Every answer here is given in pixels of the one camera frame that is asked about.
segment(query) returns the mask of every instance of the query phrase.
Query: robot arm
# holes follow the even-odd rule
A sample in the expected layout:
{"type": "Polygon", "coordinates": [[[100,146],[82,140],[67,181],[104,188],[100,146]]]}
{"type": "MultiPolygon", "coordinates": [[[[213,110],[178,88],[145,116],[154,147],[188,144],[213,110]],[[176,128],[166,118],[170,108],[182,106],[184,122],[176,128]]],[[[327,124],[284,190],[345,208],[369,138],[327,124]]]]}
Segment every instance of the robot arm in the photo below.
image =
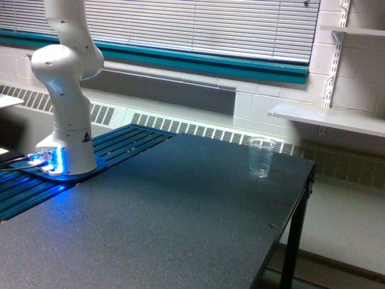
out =
{"type": "Polygon", "coordinates": [[[90,101],[82,94],[79,81],[102,70],[103,55],[88,31],[84,0],[45,0],[45,9],[60,44],[32,55],[32,70],[47,87],[54,107],[54,131],[36,147],[37,151],[54,152],[54,157],[40,169],[50,175],[87,173],[96,168],[96,162],[90,101]]]}

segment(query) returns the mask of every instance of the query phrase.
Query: radiator vent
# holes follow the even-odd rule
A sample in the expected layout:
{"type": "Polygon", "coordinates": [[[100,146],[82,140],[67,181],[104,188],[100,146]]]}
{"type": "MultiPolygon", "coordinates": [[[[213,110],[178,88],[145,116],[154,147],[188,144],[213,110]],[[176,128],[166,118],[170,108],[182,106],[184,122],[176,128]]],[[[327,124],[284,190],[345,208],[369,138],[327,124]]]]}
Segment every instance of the radiator vent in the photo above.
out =
{"type": "MultiPolygon", "coordinates": [[[[204,123],[191,122],[182,119],[174,119],[173,117],[165,118],[161,116],[134,113],[131,123],[136,125],[148,126],[151,128],[161,129],[163,131],[174,132],[177,134],[193,134],[201,137],[214,138],[216,140],[227,141],[229,143],[237,143],[239,145],[247,145],[250,137],[261,136],[257,134],[244,134],[242,131],[235,129],[225,130],[219,126],[207,125],[204,123]]],[[[276,151],[281,154],[294,155],[296,157],[303,156],[303,148],[285,143],[283,140],[277,140],[276,151]]]]}
{"type": "MultiPolygon", "coordinates": [[[[171,131],[178,134],[194,134],[202,137],[214,138],[229,143],[247,145],[250,137],[262,136],[245,134],[233,129],[226,130],[223,127],[206,125],[204,123],[191,122],[173,117],[164,118],[156,114],[135,112],[131,123],[148,126],[151,128],[171,131]]],[[[329,176],[361,185],[370,185],[376,188],[384,188],[385,161],[381,158],[371,159],[364,155],[330,151],[316,146],[298,146],[284,140],[276,139],[275,152],[285,155],[293,155],[316,161],[316,172],[319,175],[329,176]]]]}
{"type": "MultiPolygon", "coordinates": [[[[21,106],[32,110],[44,111],[45,113],[53,112],[51,98],[46,93],[34,92],[32,90],[20,89],[7,85],[0,85],[0,93],[20,98],[24,101],[21,106]]],[[[114,115],[115,108],[102,104],[96,104],[91,101],[91,123],[109,126],[114,115]]]]}

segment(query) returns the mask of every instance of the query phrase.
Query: window sill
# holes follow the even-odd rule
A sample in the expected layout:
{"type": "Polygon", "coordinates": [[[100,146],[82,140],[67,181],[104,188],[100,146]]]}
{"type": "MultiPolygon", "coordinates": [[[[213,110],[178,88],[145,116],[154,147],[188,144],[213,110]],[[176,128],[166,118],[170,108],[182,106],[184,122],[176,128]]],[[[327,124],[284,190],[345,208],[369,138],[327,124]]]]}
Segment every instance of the window sill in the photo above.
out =
{"type": "MultiPolygon", "coordinates": [[[[39,48],[58,43],[56,36],[0,30],[0,45],[39,48]]],[[[169,51],[165,49],[95,41],[104,57],[224,76],[305,84],[309,68],[255,60],[169,51]]]]}

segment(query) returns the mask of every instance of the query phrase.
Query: white shelf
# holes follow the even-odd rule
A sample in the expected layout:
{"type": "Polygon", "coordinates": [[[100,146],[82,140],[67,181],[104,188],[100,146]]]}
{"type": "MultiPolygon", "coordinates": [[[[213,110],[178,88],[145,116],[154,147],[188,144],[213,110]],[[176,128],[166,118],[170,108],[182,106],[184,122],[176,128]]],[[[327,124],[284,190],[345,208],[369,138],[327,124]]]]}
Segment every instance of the white shelf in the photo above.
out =
{"type": "Polygon", "coordinates": [[[14,98],[13,96],[3,95],[0,93],[0,108],[22,104],[23,102],[24,101],[20,98],[14,98]]]}
{"type": "Polygon", "coordinates": [[[363,36],[385,36],[385,30],[321,25],[320,29],[363,36]]]}
{"type": "Polygon", "coordinates": [[[385,117],[298,102],[283,102],[269,116],[385,137],[385,117]]]}

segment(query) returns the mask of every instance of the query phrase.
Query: plastic cup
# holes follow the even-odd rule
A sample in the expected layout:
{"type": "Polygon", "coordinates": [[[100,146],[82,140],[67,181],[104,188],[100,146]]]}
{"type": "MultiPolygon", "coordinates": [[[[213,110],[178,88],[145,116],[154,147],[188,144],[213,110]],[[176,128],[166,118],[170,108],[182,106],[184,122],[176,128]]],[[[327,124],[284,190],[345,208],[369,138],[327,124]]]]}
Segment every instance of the plastic cup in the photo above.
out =
{"type": "Polygon", "coordinates": [[[268,138],[252,137],[248,141],[250,152],[250,172],[258,178],[269,175],[276,142],[268,138]]]}

